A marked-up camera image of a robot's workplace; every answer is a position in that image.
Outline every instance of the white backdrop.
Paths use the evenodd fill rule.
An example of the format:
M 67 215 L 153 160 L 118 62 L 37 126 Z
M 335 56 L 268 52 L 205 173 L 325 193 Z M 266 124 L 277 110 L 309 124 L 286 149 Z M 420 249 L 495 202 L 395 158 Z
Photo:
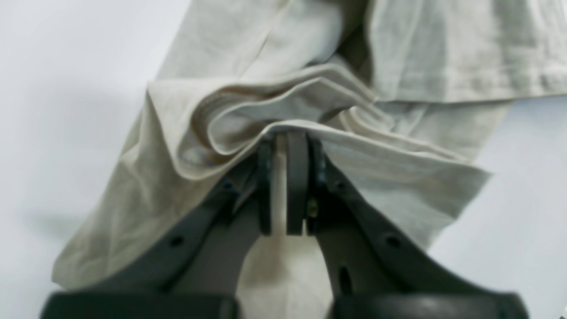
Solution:
M 0 318 L 36 318 L 55 256 L 100 197 L 190 0 L 0 1 Z M 431 255 L 567 304 L 567 98 L 518 102 L 478 159 L 495 173 Z

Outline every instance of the white fabric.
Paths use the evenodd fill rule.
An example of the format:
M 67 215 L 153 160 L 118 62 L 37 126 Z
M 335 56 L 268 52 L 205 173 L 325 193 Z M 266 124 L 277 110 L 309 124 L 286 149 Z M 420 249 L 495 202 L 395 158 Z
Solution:
M 484 7 L 500 6 L 496 1 L 550 8 L 548 2 L 535 0 L 480 2 Z M 473 6 L 433 2 L 433 8 L 461 15 Z M 399 67 L 401 61 L 404 70 L 425 68 L 426 74 L 451 75 L 446 66 L 456 62 L 447 57 L 462 54 L 431 54 L 418 45 L 404 49 L 411 54 L 399 55 L 399 42 L 394 40 L 414 32 L 404 28 L 426 32 L 428 26 L 448 23 L 453 15 L 430 14 L 427 5 L 413 2 L 396 3 L 383 0 L 366 10 L 364 1 L 350 0 L 194 0 L 159 80 L 148 87 L 142 112 L 99 205 L 56 261 L 54 281 L 66 288 L 83 287 L 126 266 L 198 205 L 223 172 L 253 150 L 262 134 L 278 126 L 302 127 L 320 137 L 331 160 L 366 200 L 426 249 L 488 179 L 489 174 L 471 161 L 509 102 L 486 100 L 558 94 L 565 86 L 526 89 L 524 94 L 514 81 L 503 82 L 509 93 L 503 95 L 500 86 L 458 92 L 434 81 L 421 86 L 406 81 L 400 68 L 383 66 Z M 420 10 L 424 12 L 417 21 L 428 17 L 424 27 L 412 22 Z M 356 38 L 365 13 L 366 36 Z M 483 19 L 513 18 L 492 11 Z M 499 26 L 492 26 L 494 35 Z M 510 29 L 506 23 L 501 27 L 506 32 L 499 36 L 510 41 L 490 41 L 492 36 L 481 41 L 491 54 L 515 56 L 555 48 L 541 41 L 512 41 L 524 30 Z M 540 31 L 536 39 L 541 39 Z M 557 35 L 545 33 L 545 38 Z M 364 38 L 369 51 L 357 40 Z M 431 31 L 418 42 L 437 43 L 438 38 L 447 35 Z M 424 56 L 422 64 L 416 54 Z M 429 63 L 427 56 L 443 63 Z M 457 60 L 474 68 L 482 65 L 483 57 Z M 494 70 L 509 70 L 506 59 L 498 61 Z M 545 61 L 557 64 L 554 72 L 564 66 L 560 58 Z M 466 78 L 471 68 L 455 70 Z M 383 85 L 384 78 L 387 84 L 393 79 L 397 84 Z M 452 84 L 453 79 L 442 83 Z M 402 94 L 413 90 L 420 95 Z M 463 101 L 468 102 L 441 104 Z M 245 313 L 249 318 L 323 317 L 331 294 L 322 270 L 312 239 L 283 237 L 281 231 L 261 238 L 240 278 L 238 296 Z

